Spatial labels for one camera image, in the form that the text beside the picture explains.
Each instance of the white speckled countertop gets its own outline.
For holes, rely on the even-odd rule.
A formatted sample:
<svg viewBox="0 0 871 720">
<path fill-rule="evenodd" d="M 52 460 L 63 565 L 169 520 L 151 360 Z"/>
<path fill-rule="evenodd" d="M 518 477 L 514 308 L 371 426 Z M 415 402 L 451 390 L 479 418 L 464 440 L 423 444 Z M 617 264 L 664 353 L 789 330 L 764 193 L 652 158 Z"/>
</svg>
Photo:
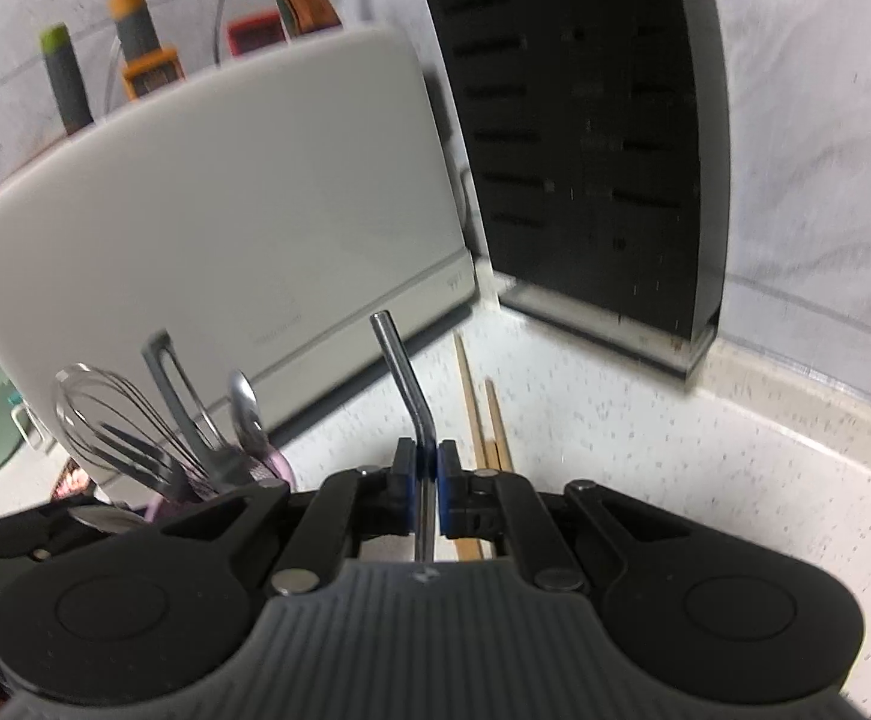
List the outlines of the white speckled countertop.
<svg viewBox="0 0 871 720">
<path fill-rule="evenodd" d="M 540 490 L 594 479 L 841 579 L 866 618 L 866 640 L 846 692 L 863 712 L 871 711 L 871 470 L 718 398 L 712 381 L 708 389 L 687 392 L 651 368 L 520 314 L 480 306 L 460 331 L 478 396 L 484 398 L 481 383 L 491 376 L 515 468 Z M 451 334 L 413 364 L 439 437 L 455 439 L 462 463 L 471 466 Z M 480 410 L 489 433 L 484 400 Z M 336 470 L 389 464 L 396 440 L 410 435 L 408 413 L 385 377 L 283 450 L 300 487 L 314 488 Z M 0 470 L 0 490 L 19 474 L 47 479 L 57 462 L 16 458 Z M 0 493 L 0 514 L 35 503 L 14 501 L 13 494 Z M 410 555 L 408 539 L 384 541 L 370 542 L 363 555 Z M 453 559 L 454 551 L 442 539 L 436 555 Z"/>
</svg>

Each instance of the white cutting board holder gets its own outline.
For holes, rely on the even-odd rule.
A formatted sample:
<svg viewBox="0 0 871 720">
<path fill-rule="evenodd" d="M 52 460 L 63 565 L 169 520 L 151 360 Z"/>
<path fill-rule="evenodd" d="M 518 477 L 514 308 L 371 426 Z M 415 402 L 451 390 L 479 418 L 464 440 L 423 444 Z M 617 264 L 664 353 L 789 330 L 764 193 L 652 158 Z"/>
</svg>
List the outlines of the white cutting board holder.
<svg viewBox="0 0 871 720">
<path fill-rule="evenodd" d="M 409 335 L 474 288 L 422 71 L 388 29 L 203 71 L 0 187 L 0 364 L 58 437 L 72 362 L 161 404 L 140 355 L 161 328 L 216 415 L 240 368 L 274 425 L 379 357 L 371 312 Z"/>
</svg>

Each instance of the wall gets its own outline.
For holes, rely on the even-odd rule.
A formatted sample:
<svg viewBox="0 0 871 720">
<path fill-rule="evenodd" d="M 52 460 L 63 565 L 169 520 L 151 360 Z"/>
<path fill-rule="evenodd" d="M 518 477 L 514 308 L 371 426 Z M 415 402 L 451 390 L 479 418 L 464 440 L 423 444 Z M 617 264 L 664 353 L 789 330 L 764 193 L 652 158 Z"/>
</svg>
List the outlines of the wall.
<svg viewBox="0 0 871 720">
<path fill-rule="evenodd" d="M 211 64 L 216 0 L 150 1 L 189 74 Z M 345 23 L 400 25 L 444 80 L 424 0 L 333 2 Z M 225 20 L 271 4 L 227 0 Z M 720 331 L 871 396 L 871 0 L 717 4 L 733 163 Z M 101 108 L 113 34 L 105 1 L 0 0 L 0 180 L 61 132 L 35 51 L 38 30 L 59 19 Z M 457 135 L 448 146 L 463 153 Z"/>
</svg>

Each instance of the ribbed gray panel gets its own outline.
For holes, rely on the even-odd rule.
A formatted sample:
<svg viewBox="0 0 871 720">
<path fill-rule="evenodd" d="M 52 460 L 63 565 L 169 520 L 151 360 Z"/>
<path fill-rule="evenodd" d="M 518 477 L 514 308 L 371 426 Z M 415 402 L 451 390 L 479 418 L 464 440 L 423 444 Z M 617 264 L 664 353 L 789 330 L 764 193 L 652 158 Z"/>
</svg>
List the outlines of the ribbed gray panel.
<svg viewBox="0 0 871 720">
<path fill-rule="evenodd" d="M 678 693 L 619 654 L 585 599 L 534 589 L 507 560 L 348 562 L 326 589 L 270 601 L 227 664 L 175 695 L 89 709 L 20 694 L 0 712 L 1 720 L 116 717 L 860 720 L 836 690 L 774 707 Z"/>
</svg>

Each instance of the black slotted panel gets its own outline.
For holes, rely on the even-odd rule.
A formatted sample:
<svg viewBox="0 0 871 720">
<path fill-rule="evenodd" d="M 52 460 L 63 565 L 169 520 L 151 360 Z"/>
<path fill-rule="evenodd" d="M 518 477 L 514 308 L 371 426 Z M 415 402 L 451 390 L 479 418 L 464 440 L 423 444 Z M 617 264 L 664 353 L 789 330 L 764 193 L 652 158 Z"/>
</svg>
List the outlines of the black slotted panel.
<svg viewBox="0 0 871 720">
<path fill-rule="evenodd" d="M 726 168 L 702 202 L 683 0 L 429 7 L 495 268 L 693 338 L 720 303 L 728 186 Z M 710 76 L 725 87 L 725 69 Z M 717 119 L 727 165 L 727 111 Z M 717 272 L 703 295 L 706 235 Z"/>
</svg>

